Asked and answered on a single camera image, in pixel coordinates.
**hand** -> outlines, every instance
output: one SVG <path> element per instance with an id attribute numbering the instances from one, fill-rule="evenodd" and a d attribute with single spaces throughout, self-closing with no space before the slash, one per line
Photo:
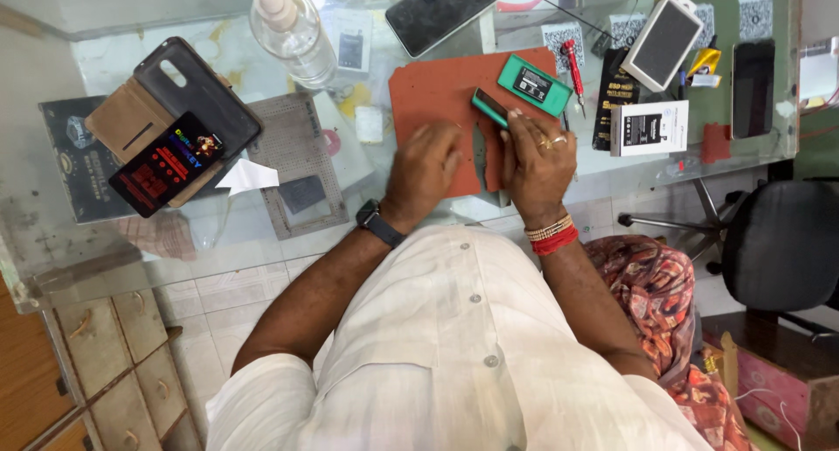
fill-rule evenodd
<path id="1" fill-rule="evenodd" d="M 407 234 L 440 203 L 463 154 L 455 149 L 463 130 L 451 122 L 424 125 L 399 147 L 379 215 Z"/>
<path id="2" fill-rule="evenodd" d="M 528 118 L 516 109 L 507 116 L 509 132 L 504 141 L 504 186 L 528 230 L 551 226 L 565 216 L 562 196 L 576 171 L 576 136 L 539 118 Z M 543 138 L 553 141 L 551 149 Z"/>

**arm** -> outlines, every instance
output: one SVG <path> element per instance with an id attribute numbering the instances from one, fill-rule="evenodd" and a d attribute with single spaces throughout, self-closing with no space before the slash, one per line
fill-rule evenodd
<path id="1" fill-rule="evenodd" d="M 460 164 L 455 145 L 461 135 L 454 124 L 426 125 L 399 148 L 379 204 L 380 216 L 397 231 L 413 230 L 446 194 Z M 231 375 L 277 353 L 297 356 L 311 367 L 352 296 L 389 252 L 376 235 L 353 229 L 268 306 L 239 349 Z"/>
<path id="2" fill-rule="evenodd" d="M 511 112 L 504 141 L 504 184 L 527 230 L 547 227 L 567 212 L 562 196 L 576 170 L 576 137 L 549 122 Z M 540 145 L 565 136 L 548 149 Z M 597 274 L 579 240 L 541 256 L 544 279 L 559 302 L 577 340 L 622 375 L 658 380 L 635 332 Z"/>

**black office chair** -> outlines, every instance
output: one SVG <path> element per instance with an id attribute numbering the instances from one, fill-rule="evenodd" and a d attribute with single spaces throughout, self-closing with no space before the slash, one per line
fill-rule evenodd
<path id="1" fill-rule="evenodd" d="M 709 271 L 721 272 L 729 293 L 748 308 L 794 312 L 839 306 L 839 184 L 782 180 L 751 193 L 732 192 L 726 196 L 724 208 L 729 210 L 722 219 L 702 180 L 696 179 L 695 185 L 707 215 L 704 223 L 629 214 L 622 214 L 618 222 L 705 234 L 688 252 L 692 260 L 721 244 L 721 263 L 711 263 Z"/>

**yellow tube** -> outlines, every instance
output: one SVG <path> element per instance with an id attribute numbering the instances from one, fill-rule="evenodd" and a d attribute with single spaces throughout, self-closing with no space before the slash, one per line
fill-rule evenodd
<path id="1" fill-rule="evenodd" d="M 697 57 L 693 59 L 693 64 L 690 65 L 690 70 L 687 72 L 687 77 L 694 74 L 713 74 L 717 70 L 717 64 L 720 62 L 722 51 L 717 49 L 717 37 L 711 39 L 711 44 L 708 48 L 700 48 L 697 51 Z"/>

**red screwdriver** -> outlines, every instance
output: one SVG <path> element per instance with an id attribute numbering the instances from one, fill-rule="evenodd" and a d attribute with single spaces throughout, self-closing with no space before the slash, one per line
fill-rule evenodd
<path id="1" fill-rule="evenodd" d="M 562 44 L 562 50 L 565 51 L 565 55 L 568 56 L 568 67 L 571 68 L 572 72 L 572 81 L 574 81 L 574 92 L 577 95 L 577 102 L 580 102 L 580 108 L 582 109 L 582 118 L 586 117 L 586 105 L 584 104 L 584 100 L 582 98 L 582 78 L 580 77 L 580 68 L 576 65 L 576 56 L 574 55 L 574 40 L 569 39 Z"/>

